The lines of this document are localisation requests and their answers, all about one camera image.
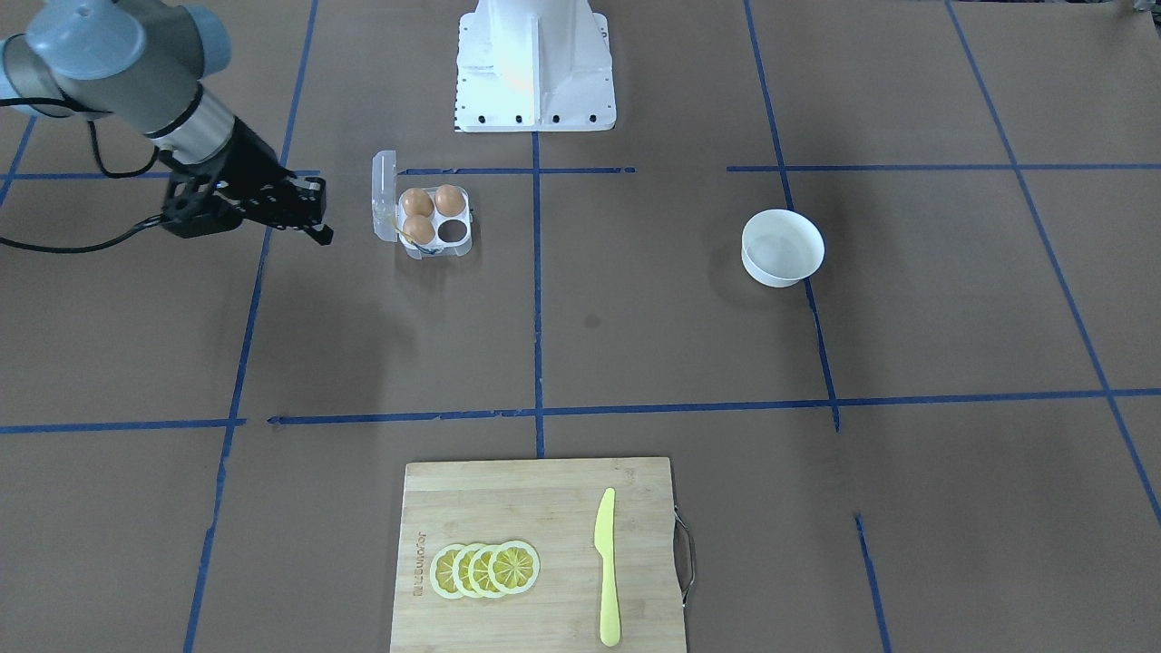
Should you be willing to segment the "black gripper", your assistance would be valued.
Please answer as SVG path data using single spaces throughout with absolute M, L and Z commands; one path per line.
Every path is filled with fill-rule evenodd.
M 219 152 L 186 167 L 190 174 L 211 175 L 219 198 L 244 218 L 277 229 L 304 229 L 320 247 L 336 239 L 336 231 L 324 224 L 325 179 L 295 177 L 279 165 L 273 150 L 241 119 L 235 120 Z

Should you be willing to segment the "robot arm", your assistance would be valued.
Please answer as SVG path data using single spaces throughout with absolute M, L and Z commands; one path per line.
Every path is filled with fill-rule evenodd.
M 307 234 L 326 247 L 325 182 L 298 175 L 204 86 L 231 59 L 228 29 L 202 5 L 46 1 L 3 40 L 3 107 L 50 119 L 118 117 L 170 168 L 161 210 L 130 235 L 161 228 L 180 239 L 245 220 Z

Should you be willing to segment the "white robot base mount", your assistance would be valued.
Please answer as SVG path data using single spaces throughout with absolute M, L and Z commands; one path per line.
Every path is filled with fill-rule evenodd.
M 457 132 L 615 128 L 610 22 L 587 1 L 479 1 L 457 37 Z

